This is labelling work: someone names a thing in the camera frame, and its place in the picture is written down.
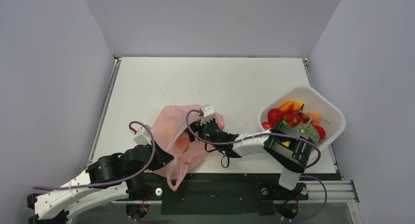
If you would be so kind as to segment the pink plastic bag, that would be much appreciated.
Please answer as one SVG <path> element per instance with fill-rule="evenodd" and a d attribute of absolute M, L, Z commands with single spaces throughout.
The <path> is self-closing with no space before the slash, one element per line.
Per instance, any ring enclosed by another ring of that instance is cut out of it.
<path fill-rule="evenodd" d="M 207 156 L 204 143 L 190 141 L 185 117 L 190 110 L 199 110 L 201 105 L 165 106 L 155 120 L 151 132 L 161 149 L 174 159 L 153 173 L 166 178 L 168 186 L 176 191 L 188 172 L 197 167 Z"/>

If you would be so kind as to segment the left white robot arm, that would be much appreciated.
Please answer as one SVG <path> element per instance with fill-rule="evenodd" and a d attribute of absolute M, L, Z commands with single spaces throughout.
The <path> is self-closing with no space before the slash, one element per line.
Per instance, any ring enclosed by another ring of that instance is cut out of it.
<path fill-rule="evenodd" d="M 142 172 L 155 171 L 174 157 L 159 146 L 137 145 L 124 153 L 99 158 L 77 177 L 45 194 L 27 196 L 34 210 L 30 224 L 65 224 L 78 214 L 116 200 L 139 200 L 149 195 Z"/>

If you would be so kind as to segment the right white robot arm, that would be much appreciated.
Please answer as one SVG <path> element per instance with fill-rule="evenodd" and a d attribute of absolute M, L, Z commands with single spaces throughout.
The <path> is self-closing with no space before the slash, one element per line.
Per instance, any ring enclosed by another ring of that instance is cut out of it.
<path fill-rule="evenodd" d="M 220 129 L 215 120 L 188 123 L 189 140 L 198 140 L 213 146 L 224 158 L 242 158 L 253 154 L 269 154 L 283 169 L 276 184 L 277 194 L 288 198 L 295 193 L 297 183 L 308 163 L 312 151 L 321 152 L 313 139 L 285 124 L 277 123 L 271 129 L 256 134 L 230 134 Z"/>

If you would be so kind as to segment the orange fake mango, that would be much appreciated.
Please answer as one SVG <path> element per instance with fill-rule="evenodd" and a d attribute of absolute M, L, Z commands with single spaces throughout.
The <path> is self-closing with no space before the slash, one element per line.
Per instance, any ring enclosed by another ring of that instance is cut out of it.
<path fill-rule="evenodd" d="M 283 114 L 290 112 L 294 108 L 295 102 L 294 101 L 287 101 L 283 103 L 281 106 L 278 107 Z"/>

